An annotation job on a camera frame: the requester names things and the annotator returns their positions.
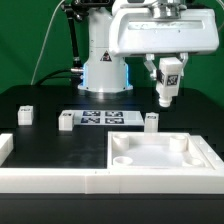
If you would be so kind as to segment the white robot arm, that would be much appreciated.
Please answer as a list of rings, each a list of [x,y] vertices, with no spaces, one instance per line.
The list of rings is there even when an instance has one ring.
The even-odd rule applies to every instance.
[[[88,93],[131,90],[124,59],[143,57],[159,94],[175,96],[188,56],[219,45],[214,11],[185,0],[74,0],[72,6],[89,17],[89,58],[79,87]]]

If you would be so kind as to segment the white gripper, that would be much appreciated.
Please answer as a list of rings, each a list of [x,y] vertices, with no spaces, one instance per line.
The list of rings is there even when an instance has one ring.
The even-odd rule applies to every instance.
[[[179,19],[156,19],[148,8],[120,9],[109,30],[109,50],[116,56],[145,55],[144,65],[157,79],[153,54],[180,53],[185,68],[187,53],[203,54],[218,48],[219,38],[211,9],[187,9]]]

